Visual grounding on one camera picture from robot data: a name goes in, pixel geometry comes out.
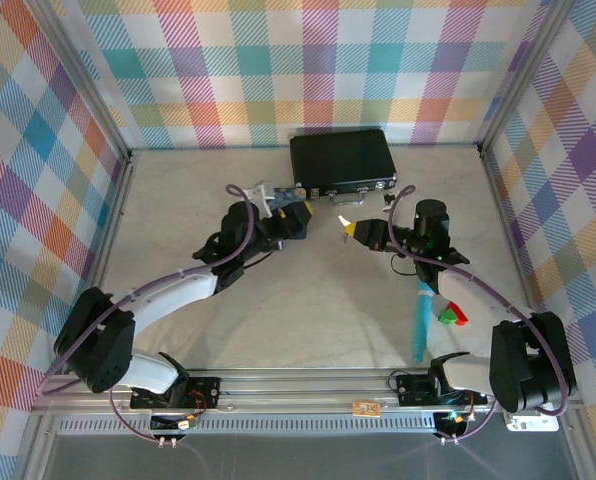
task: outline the blue marker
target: blue marker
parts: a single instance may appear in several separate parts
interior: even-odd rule
[[[431,302],[434,291],[425,282],[418,280],[418,303],[414,325],[414,362],[421,363],[427,348],[427,334],[431,320]]]

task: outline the plaid backdrop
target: plaid backdrop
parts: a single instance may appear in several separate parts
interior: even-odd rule
[[[174,148],[286,145],[332,126],[472,143],[548,2],[53,3],[128,143]]]
[[[533,294],[565,322],[596,434],[596,0],[579,0],[491,165]]]
[[[119,169],[22,0],[0,0],[0,479],[85,286]]]

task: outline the white table surface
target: white table surface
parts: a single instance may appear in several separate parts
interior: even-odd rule
[[[412,226],[419,200],[448,207],[452,245],[481,276],[512,301],[520,281],[490,187],[474,147],[392,147],[399,174],[394,191],[416,192],[401,202],[397,224]],[[291,186],[289,150],[228,149],[140,152],[104,281],[120,295],[189,266],[191,255],[217,231],[235,199],[224,186],[265,180]],[[136,339],[186,367],[404,367],[412,363],[416,278],[394,274],[387,253],[343,242],[337,218],[387,218],[382,195],[365,205],[314,202],[306,240],[287,241],[233,286],[163,318]],[[401,271],[408,260],[396,259]],[[435,308],[446,304],[436,298]],[[470,319],[465,327],[432,321],[431,356],[469,350],[488,356],[491,327],[502,319]]]

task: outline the black briefcase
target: black briefcase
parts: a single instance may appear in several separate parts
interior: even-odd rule
[[[294,137],[289,141],[296,187],[311,199],[327,195],[336,205],[362,203],[365,194],[396,185],[396,168],[382,130]],[[358,200],[335,197],[358,193]]]

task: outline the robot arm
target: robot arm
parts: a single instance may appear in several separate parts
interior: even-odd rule
[[[260,201],[252,201],[255,225],[240,255],[199,273],[187,276],[181,273],[179,280],[136,296],[123,310],[116,309],[87,337],[67,360],[67,366],[94,393],[120,384],[147,391],[167,406],[185,405],[190,388],[185,369],[164,353],[152,355],[134,350],[134,337],[175,310],[228,288],[244,274],[245,263],[251,258],[279,250],[284,240],[305,237],[311,207],[304,198],[296,196],[296,192],[283,192],[280,197],[276,194],[263,198],[263,202],[267,208],[265,216],[259,219],[256,204]],[[222,219],[221,230],[193,254],[194,261],[202,267],[229,256],[244,241],[248,221],[245,202],[233,204]],[[63,355],[113,305],[111,295],[97,287],[84,291],[56,339],[56,354]]]
[[[345,230],[370,250],[402,256],[392,243],[385,220],[364,220],[348,225]],[[399,247],[419,259],[414,260],[418,278],[434,292],[458,305],[467,318],[503,320],[493,328],[490,358],[460,352],[432,360],[428,383],[436,397],[457,390],[485,393],[495,396],[512,413],[560,400],[556,373],[530,329],[469,276],[446,268],[460,264],[461,270],[471,273],[471,278],[476,277],[468,266],[469,260],[450,246],[446,205],[432,199],[419,202],[413,229],[394,226],[393,232]],[[573,394],[576,378],[561,320],[551,312],[536,314],[527,307],[521,307],[518,312],[530,316],[545,337],[566,379],[568,394]]]

